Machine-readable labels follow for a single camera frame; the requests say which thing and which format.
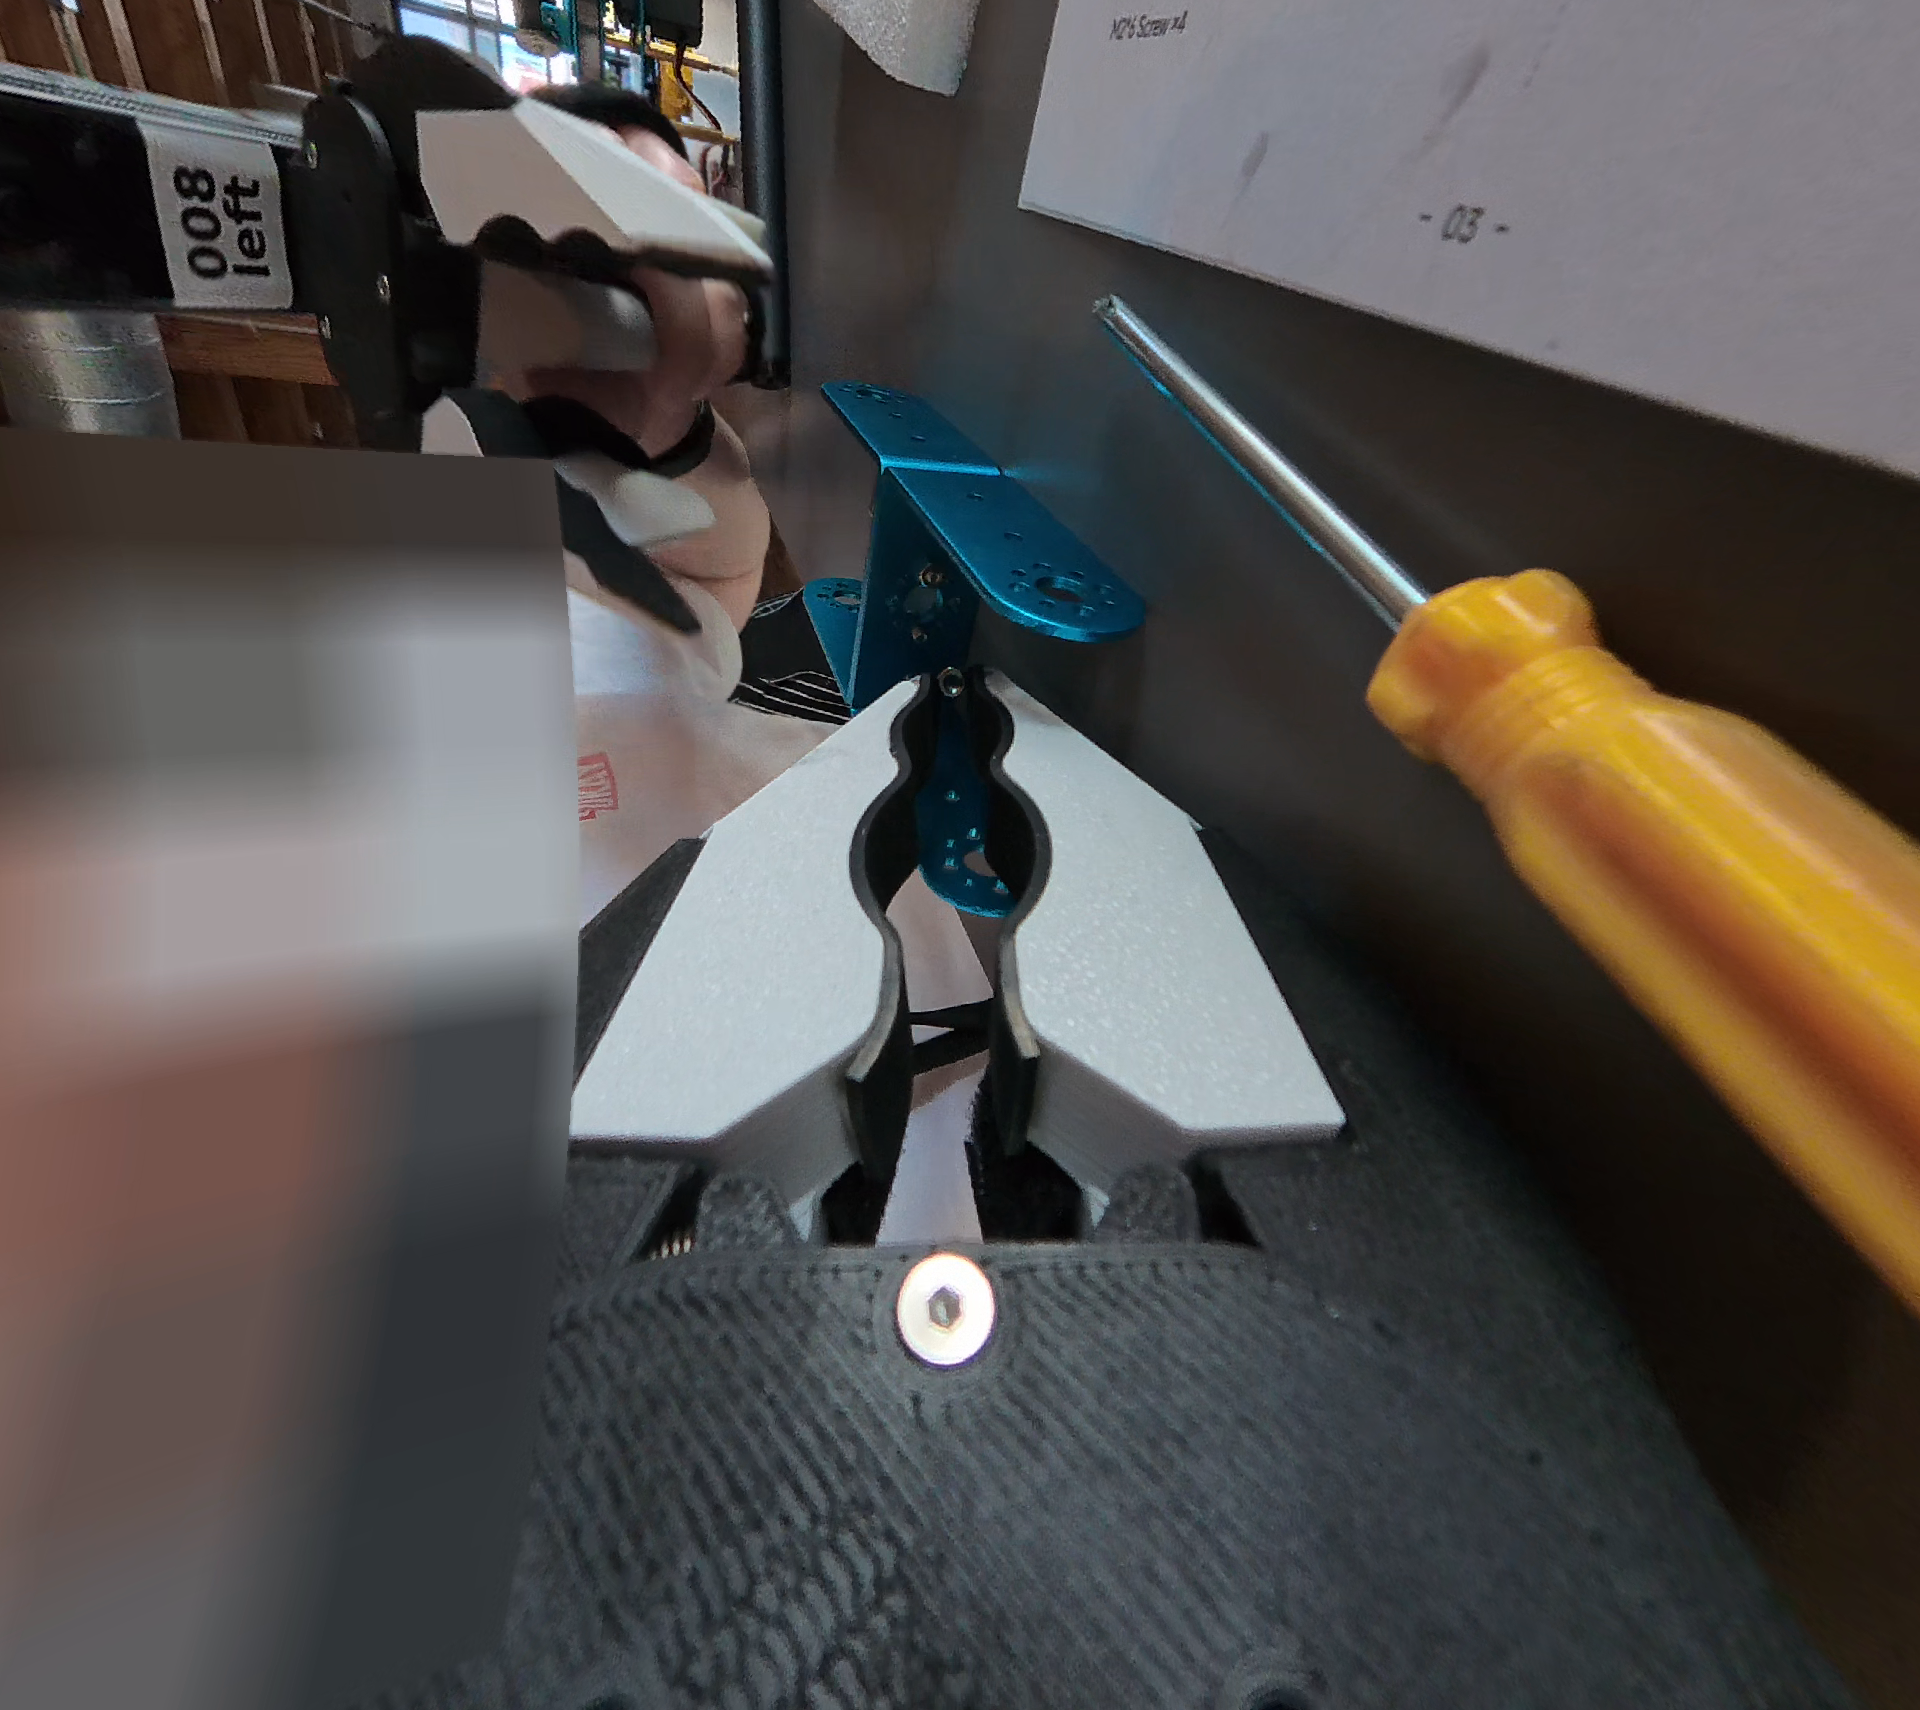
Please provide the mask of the silver metal duct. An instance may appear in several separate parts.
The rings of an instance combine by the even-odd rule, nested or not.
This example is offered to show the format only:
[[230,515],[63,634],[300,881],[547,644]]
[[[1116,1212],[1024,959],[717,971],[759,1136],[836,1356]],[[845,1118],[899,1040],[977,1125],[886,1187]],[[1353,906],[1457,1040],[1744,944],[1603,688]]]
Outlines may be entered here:
[[174,376],[152,313],[4,307],[2,394],[16,428],[180,437]]

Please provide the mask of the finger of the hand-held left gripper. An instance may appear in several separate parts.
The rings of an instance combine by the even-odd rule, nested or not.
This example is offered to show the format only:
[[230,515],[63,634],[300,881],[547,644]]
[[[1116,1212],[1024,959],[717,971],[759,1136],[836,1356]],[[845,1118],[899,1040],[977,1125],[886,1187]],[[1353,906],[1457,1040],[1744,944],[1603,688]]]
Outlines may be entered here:
[[613,131],[530,96],[422,109],[418,176],[451,243],[478,257],[621,282],[639,266],[765,284],[761,222],[645,162]]

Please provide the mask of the blue metal bracket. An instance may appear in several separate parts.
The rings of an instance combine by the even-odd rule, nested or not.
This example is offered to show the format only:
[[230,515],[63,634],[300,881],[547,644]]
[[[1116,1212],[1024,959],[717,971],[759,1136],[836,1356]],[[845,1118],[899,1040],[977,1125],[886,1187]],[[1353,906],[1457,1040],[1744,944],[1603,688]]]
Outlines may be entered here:
[[815,632],[851,712],[901,682],[939,685],[920,871],[958,911],[1005,917],[1014,899],[989,869],[989,789],[963,697],[978,618],[1107,644],[1142,626],[1145,601],[922,398],[863,380],[831,380],[823,396],[876,458],[876,485],[863,575],[805,588]]

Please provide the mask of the white instruction sheet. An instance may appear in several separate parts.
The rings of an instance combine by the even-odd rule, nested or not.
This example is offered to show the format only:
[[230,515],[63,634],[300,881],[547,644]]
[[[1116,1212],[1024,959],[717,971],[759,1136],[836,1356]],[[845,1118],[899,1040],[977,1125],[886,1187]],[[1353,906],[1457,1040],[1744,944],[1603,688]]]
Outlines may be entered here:
[[1061,0],[1020,206],[1917,473],[1919,0]]

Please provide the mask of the yellow handled screwdriver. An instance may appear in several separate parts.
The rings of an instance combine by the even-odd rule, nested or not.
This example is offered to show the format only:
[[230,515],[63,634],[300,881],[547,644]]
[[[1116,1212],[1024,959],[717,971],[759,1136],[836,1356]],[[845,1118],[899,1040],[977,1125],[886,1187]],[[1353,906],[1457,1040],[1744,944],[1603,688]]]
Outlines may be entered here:
[[1911,1309],[1917,843],[1761,726],[1645,682],[1555,570],[1427,591],[1108,294],[1095,313],[1388,626],[1367,704]]

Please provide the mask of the person's left hand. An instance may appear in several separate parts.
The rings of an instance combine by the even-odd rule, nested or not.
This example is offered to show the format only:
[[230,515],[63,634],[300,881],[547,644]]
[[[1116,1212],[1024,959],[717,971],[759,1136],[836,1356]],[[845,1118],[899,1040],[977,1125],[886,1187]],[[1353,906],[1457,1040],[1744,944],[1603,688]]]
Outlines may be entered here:
[[[630,434],[650,455],[677,445],[702,404],[739,378],[751,351],[749,298],[721,280],[691,280],[642,266],[633,276],[654,327],[656,353],[637,376]],[[773,520],[739,434],[714,419],[706,459],[684,477],[708,503],[714,521],[663,550],[668,575],[717,598],[740,627],[755,611]]]

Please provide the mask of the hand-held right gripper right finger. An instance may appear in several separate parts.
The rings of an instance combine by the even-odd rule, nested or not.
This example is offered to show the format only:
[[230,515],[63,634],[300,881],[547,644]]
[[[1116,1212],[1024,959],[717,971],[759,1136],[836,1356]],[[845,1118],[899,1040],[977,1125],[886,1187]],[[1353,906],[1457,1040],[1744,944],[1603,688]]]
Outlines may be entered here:
[[1092,1209],[1142,1165],[1336,1136],[1346,1113],[1184,809],[1000,669],[974,674],[998,931],[989,1141]]

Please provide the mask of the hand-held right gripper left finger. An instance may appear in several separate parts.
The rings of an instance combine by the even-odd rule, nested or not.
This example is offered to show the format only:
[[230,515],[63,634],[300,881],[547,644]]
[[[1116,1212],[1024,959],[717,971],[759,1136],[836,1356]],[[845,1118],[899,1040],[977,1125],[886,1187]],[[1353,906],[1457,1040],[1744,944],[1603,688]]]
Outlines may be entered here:
[[914,1067],[889,906],[919,789],[911,677],[718,820],[598,1033],[574,1143],[759,1175],[810,1241],[847,1169],[890,1187]]

